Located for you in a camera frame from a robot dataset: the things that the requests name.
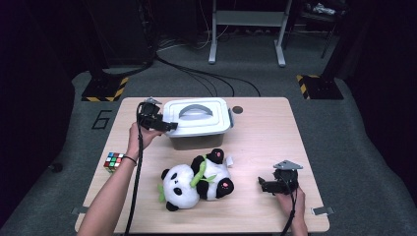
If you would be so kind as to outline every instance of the human hand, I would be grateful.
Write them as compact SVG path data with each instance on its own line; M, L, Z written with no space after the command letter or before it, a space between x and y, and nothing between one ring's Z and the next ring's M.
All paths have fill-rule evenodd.
M295 205L295 212L296 214L300 214L304 217L304 212L306 210L306 194L303 192L303 190L298 187L292 195L294 196L294 199L296 198L296 205ZM279 203L281 204L282 210L285 212L287 216L291 213L292 210L292 200L290 195L284 195L284 194L275 194L276 198L278 199Z
M304 221L304 213L306 211L306 194L303 190L298 187L292 193L294 199L296 199L295 204L295 214L291 224L291 231L293 235L307 235L307 225ZM292 210L292 200L290 195L284 194L275 194L278 199L282 210L289 217Z
M141 133L144 142L144 149L147 148L152 140L156 136L162 135L164 132L157 131L157 130L147 130L141 126ZM138 123L134 122L129 129L129 142L128 142L128 149L126 151L126 155L130 156L134 159L137 159L139 156L139 129Z

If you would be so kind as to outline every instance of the white panda body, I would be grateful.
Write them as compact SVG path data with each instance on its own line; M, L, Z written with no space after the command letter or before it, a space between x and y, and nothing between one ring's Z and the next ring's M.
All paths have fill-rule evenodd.
M218 182L224 178L231 178L226 164L225 163L216 164L207 159L207 167L206 167L206 171L204 175L206 176L206 178L209 178L210 176L215 175L215 178L212 180L212 183L208 184L207 200L209 201L217 200L215 196L216 196Z

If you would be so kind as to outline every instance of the white plastic container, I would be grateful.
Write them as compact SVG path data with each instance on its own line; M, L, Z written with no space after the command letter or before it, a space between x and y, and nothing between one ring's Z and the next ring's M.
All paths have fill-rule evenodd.
M163 121L178 123L165 135L179 150L219 147L233 127L226 101L219 97L171 100L163 107Z

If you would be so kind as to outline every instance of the container lid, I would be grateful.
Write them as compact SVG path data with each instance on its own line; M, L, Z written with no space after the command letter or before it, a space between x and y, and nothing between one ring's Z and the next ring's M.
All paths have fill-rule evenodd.
M226 101L219 97L171 100L163 107L163 121L177 122L170 138L218 135L230 129Z

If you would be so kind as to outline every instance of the panda face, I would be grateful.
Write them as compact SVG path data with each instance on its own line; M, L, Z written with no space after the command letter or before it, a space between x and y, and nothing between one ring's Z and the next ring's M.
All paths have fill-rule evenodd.
M191 208L197 204L200 195L190 186L194 177L193 169L182 164L172 167L163 179L163 192L167 202L179 208Z

